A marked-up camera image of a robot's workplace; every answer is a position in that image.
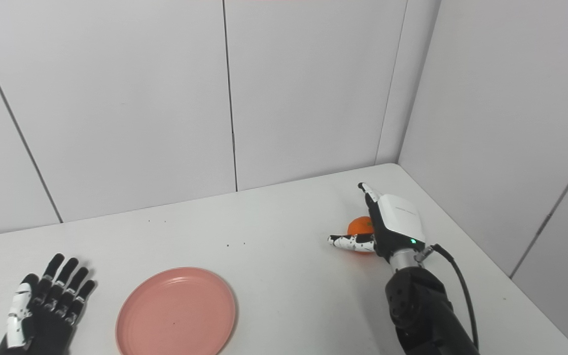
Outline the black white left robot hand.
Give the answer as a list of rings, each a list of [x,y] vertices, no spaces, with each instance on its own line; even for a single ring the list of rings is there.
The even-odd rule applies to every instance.
[[[6,319],[0,355],[67,355],[77,323],[96,281],[89,269],[57,253],[41,276],[19,283]]]

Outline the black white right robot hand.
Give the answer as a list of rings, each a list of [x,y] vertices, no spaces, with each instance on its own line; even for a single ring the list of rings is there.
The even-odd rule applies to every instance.
[[[331,235],[327,238],[330,245],[347,251],[374,252],[386,261],[402,253],[416,256],[425,251],[426,237],[415,205],[402,197],[379,193],[364,182],[358,188],[364,193],[373,231]]]

